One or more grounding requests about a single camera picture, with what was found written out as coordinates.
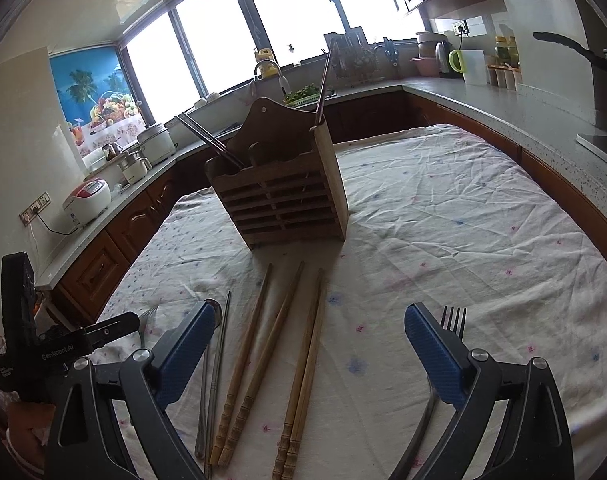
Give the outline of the steel spoon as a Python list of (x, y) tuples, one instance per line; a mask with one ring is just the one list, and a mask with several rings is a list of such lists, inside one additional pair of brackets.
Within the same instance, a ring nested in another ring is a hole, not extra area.
[(197, 440), (195, 444), (195, 456), (197, 460), (204, 463), (204, 453), (206, 453), (207, 441), (207, 418), (208, 405), (210, 394), (210, 382), (212, 377), (212, 368), (214, 363), (215, 347), (218, 341), (218, 330), (216, 331), (215, 344), (209, 344), (204, 352), (204, 365), (202, 366), (201, 374), (201, 391), (200, 391), (200, 413), (197, 432)]

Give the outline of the small steel fork left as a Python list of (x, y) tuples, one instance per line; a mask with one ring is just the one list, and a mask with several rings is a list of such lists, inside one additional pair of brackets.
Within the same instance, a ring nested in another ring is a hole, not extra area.
[(140, 346), (142, 348), (145, 347), (145, 335), (146, 335), (148, 322), (156, 314), (157, 310), (158, 310), (157, 307), (150, 308), (140, 316), (140, 326), (138, 326), (138, 336), (140, 337)]

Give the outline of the small white blender jug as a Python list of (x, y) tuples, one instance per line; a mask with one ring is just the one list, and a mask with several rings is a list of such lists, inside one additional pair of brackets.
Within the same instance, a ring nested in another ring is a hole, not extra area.
[(119, 167), (128, 184), (144, 179), (152, 169), (150, 161), (141, 151), (126, 153), (124, 159), (119, 162)]

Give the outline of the white floral tablecloth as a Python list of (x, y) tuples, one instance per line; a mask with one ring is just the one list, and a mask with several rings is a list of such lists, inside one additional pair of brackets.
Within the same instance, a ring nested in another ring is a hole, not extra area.
[(250, 249), (211, 188), (181, 198), (105, 307), (146, 315), (93, 354), (119, 362), (153, 346), (207, 298), (230, 310), (221, 385), (232, 377), (259, 296), (260, 350), (288, 290), (296, 294), (230, 466), (216, 478), (268, 479), (319, 275), (325, 318), (300, 479), (384, 479), (428, 399), (404, 333), (407, 306), (466, 310), (464, 340), (494, 359), (549, 362), (573, 438), (576, 475), (607, 456), (607, 262), (509, 157), (448, 126), (341, 144), (343, 240)]

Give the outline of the white electric pot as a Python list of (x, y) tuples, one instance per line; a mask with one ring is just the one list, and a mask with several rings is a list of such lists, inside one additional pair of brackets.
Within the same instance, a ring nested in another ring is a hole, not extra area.
[(176, 146), (165, 125), (156, 124), (148, 127), (137, 136), (140, 152), (152, 166), (175, 154)]

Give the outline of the fruit poster blue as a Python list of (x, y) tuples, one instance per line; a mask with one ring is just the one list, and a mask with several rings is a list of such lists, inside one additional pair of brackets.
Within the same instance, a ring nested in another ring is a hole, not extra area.
[(113, 47), (96, 47), (49, 59), (55, 89), (73, 145), (82, 157), (109, 143), (126, 148), (145, 124)]

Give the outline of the wooden utensil holder box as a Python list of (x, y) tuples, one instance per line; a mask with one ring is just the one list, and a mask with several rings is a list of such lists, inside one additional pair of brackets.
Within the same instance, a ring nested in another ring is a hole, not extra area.
[(204, 172), (249, 248), (312, 238), (346, 238), (348, 201), (325, 119), (268, 98), (254, 101)]

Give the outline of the spice jar set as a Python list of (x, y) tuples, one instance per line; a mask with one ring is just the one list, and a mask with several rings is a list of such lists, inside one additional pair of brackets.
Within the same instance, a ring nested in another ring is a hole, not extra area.
[(487, 74), (489, 84), (491, 84), (491, 86), (493, 87), (518, 91), (520, 85), (523, 83), (523, 76), (521, 76), (521, 70), (519, 68), (511, 67), (506, 64), (489, 64), (487, 66)]

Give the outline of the chrome sink faucet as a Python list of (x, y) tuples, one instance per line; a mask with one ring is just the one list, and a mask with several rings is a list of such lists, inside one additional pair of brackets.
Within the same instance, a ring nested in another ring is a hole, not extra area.
[(261, 60), (256, 62), (256, 66), (254, 66), (253, 71), (254, 82), (267, 80), (274, 77), (278, 79), (278, 84), (280, 91), (282, 91), (282, 95), (288, 96), (288, 94), (291, 93), (290, 83), (285, 74), (282, 72), (282, 69), (278, 63), (271, 58), (261, 58)]

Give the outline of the yellow detergent bottle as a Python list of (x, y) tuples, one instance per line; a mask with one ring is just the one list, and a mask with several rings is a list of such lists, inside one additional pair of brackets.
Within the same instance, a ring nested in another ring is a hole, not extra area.
[(274, 53), (271, 48), (262, 48), (254, 52), (256, 58), (256, 67), (254, 68), (254, 78), (265, 79), (276, 76), (279, 73), (279, 66), (275, 61)]

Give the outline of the pink plastic basin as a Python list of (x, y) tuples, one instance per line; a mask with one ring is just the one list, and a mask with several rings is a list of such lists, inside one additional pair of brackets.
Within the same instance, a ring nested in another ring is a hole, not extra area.
[(417, 70), (419, 76), (438, 77), (440, 74), (437, 58), (411, 58), (410, 63)]

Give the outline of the yellow lid jar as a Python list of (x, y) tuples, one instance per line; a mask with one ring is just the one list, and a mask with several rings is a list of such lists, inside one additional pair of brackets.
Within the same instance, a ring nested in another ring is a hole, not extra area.
[(518, 49), (513, 37), (495, 37), (495, 56), (497, 57), (497, 62), (501, 65), (508, 65), (516, 68), (520, 66)]

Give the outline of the steel electric kettle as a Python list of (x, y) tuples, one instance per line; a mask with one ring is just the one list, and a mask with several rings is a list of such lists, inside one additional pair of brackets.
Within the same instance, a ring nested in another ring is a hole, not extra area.
[(439, 77), (450, 79), (462, 79), (463, 75), (453, 70), (449, 58), (450, 53), (454, 51), (453, 44), (448, 39), (442, 39), (437, 42), (435, 47), (436, 58), (439, 65)]

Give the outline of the dish rack with boards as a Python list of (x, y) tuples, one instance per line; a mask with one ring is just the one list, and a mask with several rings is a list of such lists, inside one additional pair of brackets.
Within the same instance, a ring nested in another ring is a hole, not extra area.
[(332, 53), (331, 66), (339, 81), (359, 84), (381, 76), (375, 49), (367, 42), (361, 26), (349, 28), (344, 34), (328, 32), (324, 39)]

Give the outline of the wall power socket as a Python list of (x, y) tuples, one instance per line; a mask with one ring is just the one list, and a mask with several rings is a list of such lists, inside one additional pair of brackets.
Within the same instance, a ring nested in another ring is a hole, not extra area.
[(34, 202), (26, 208), (19, 218), (24, 226), (30, 226), (32, 220), (47, 206), (50, 205), (52, 200), (47, 192), (43, 192)]

